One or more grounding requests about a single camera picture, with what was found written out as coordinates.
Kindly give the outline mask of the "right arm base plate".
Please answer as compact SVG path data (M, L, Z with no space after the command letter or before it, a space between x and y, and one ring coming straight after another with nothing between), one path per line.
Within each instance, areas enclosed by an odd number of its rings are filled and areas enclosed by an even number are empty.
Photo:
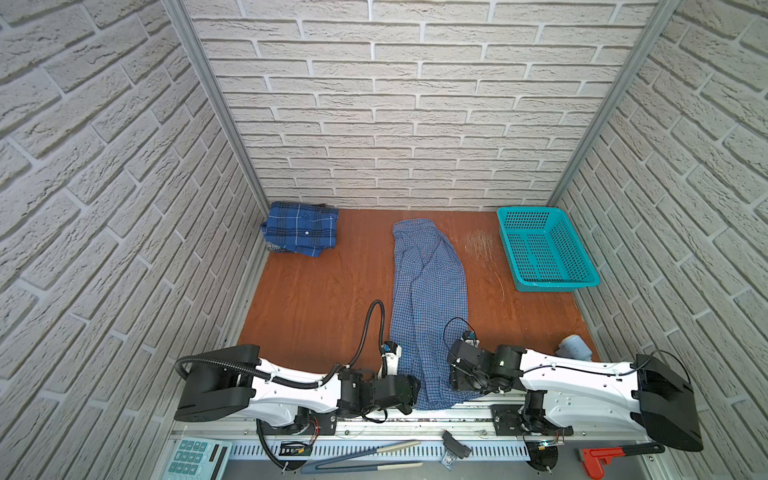
M490 407L497 436L572 436L572 426L562 427L545 417L543 409L518 405L492 405Z

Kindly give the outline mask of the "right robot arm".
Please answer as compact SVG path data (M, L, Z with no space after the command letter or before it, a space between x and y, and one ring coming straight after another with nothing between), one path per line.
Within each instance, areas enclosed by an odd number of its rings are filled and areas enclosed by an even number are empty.
M490 352L466 338L453 343L447 361L455 391L524 393L521 407L499 414L499 435L568 436L607 424L676 450L704 448L690 381L652 355L600 363L511 345Z

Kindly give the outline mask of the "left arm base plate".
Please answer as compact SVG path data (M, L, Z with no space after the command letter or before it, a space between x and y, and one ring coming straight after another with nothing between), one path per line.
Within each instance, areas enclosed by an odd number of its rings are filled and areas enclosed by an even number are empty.
M319 414L300 407L292 424L272 427L267 422L262 422L261 431L265 435L333 436L336 433L337 421L335 413Z

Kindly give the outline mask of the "blue small-check shirt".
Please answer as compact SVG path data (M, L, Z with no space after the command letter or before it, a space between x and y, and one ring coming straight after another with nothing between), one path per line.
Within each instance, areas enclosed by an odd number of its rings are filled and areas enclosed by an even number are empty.
M401 349L398 372L421 382L417 410L445 410L474 399L450 383L448 342L469 319L463 264L449 239L429 219L393 226L394 290L390 339Z

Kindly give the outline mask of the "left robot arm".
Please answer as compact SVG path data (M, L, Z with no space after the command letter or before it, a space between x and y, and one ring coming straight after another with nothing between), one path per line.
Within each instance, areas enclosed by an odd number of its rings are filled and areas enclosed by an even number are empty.
M365 379L361 370L335 366L325 374L287 369L260 357L257 345L238 345L178 359L184 387L177 422L210 422L241 413L272 428L302 425L311 412L368 417L416 406L421 389L411 375Z

